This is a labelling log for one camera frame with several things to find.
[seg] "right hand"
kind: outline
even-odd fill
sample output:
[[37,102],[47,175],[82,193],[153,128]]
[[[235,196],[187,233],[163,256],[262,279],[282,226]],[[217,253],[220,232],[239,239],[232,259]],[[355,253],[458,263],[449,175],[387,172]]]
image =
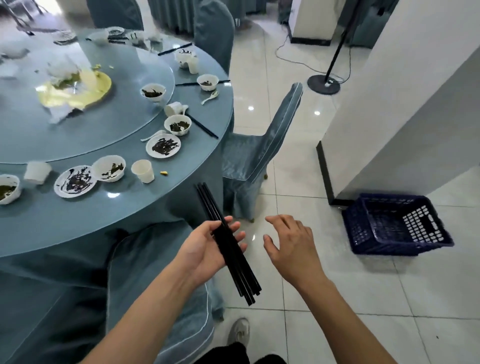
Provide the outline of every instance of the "right hand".
[[313,233],[308,226],[290,215],[267,216],[278,233],[280,249],[264,235],[264,248],[282,277],[297,290],[318,279],[327,279],[320,263]]

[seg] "food residue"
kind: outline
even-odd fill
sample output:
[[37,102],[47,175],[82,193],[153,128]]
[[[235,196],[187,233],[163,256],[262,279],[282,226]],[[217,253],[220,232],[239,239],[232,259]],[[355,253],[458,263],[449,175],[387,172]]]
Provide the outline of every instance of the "food residue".
[[102,176],[105,176],[104,177],[105,180],[109,180],[110,178],[115,177],[115,173],[118,172],[119,170],[123,170],[123,163],[120,163],[120,164],[113,163],[112,168],[109,171],[102,173]]
[[174,122],[170,125],[170,130],[173,132],[183,132],[185,129],[188,129],[190,124],[186,121]]
[[172,139],[162,138],[155,143],[155,145],[152,147],[152,150],[154,152],[167,156],[172,150],[174,150],[178,146],[179,144],[177,142],[174,142]]
[[17,186],[0,186],[0,201],[10,196]]
[[60,190],[68,194],[79,194],[90,187],[94,181],[88,167],[82,167],[75,173],[75,169],[69,170],[70,175],[63,181]]
[[142,90],[142,92],[144,93],[145,97],[158,97],[163,95],[163,92],[155,91],[155,90],[152,90],[152,91]]

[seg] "black baseboard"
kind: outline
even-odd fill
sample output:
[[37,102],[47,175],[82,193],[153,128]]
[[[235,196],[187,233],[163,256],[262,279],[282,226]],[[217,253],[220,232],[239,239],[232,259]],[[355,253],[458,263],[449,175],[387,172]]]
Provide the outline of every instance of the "black baseboard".
[[332,206],[350,206],[351,204],[353,204],[353,200],[341,200],[335,198],[333,194],[332,183],[330,182],[330,175],[328,174],[327,161],[325,160],[322,141],[318,142],[317,155],[318,162],[320,163],[320,170],[322,171],[322,177],[324,179],[325,192],[327,193],[328,204]]
[[288,30],[288,37],[290,39],[290,43],[292,44],[308,44],[310,46],[326,46],[328,47],[332,42],[331,39],[313,39],[313,38],[299,38],[292,36],[292,31],[290,29],[290,25],[287,23],[287,30]]

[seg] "white pillar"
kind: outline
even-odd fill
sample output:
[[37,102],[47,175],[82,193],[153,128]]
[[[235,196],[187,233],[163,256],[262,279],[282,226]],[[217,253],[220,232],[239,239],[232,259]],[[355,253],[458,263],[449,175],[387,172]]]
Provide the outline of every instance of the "white pillar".
[[478,0],[398,3],[322,139],[333,197],[428,194],[478,164],[479,34]]

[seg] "sneaker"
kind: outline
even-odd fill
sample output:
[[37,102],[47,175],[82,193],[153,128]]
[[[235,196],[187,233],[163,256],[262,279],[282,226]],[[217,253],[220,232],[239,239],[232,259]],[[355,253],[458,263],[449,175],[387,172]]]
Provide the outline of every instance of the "sneaker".
[[232,326],[228,335],[227,345],[239,342],[247,347],[250,339],[250,323],[246,318],[239,318]]

